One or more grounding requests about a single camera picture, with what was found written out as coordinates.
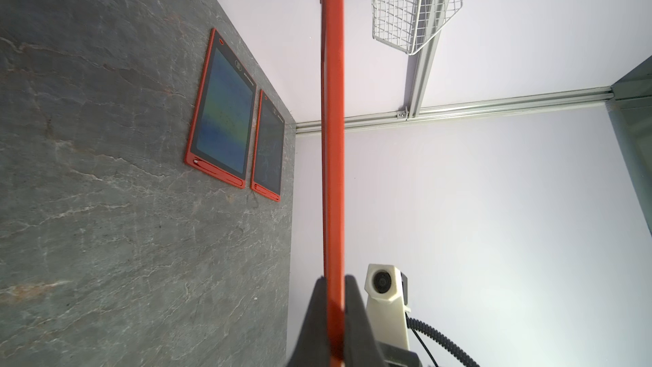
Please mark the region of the small red writing tablet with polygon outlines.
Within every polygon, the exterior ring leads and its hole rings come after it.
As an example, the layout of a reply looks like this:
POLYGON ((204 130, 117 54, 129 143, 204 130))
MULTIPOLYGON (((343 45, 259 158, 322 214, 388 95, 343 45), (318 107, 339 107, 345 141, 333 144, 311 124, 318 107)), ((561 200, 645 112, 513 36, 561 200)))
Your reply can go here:
POLYGON ((274 202, 281 201, 285 119, 270 97, 260 91, 251 189, 274 202))

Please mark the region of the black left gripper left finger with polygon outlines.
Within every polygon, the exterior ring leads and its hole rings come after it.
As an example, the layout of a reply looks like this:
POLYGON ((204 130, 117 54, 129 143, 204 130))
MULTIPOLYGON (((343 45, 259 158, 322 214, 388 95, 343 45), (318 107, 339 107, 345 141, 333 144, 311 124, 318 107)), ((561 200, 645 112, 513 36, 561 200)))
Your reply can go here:
POLYGON ((329 365, 329 336, 327 327, 327 281, 317 279, 302 329, 288 367, 322 367, 329 365))

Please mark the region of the black frame writing tablet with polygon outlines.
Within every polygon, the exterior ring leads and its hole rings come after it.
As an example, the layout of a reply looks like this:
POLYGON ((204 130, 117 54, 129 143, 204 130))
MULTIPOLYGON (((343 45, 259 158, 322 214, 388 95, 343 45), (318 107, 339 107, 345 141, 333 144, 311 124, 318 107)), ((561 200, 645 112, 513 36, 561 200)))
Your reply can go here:
POLYGON ((344 364, 344 0, 322 0, 322 179, 329 364, 344 364))

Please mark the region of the large red writing tablet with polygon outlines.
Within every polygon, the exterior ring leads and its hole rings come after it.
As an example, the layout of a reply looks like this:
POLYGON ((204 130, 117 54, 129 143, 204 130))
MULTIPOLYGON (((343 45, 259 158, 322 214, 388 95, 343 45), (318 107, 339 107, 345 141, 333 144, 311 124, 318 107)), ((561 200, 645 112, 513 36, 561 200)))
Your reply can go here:
POLYGON ((246 186, 256 83, 223 35, 210 30, 184 163, 246 186))

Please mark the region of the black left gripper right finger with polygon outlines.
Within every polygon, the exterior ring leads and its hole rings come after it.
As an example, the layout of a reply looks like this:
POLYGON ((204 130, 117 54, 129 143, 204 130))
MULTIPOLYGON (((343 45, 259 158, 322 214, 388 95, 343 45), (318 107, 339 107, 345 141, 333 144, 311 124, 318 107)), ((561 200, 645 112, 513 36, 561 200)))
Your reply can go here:
POLYGON ((352 275, 345 276, 343 356, 347 367, 386 366, 368 321, 358 282, 352 275))

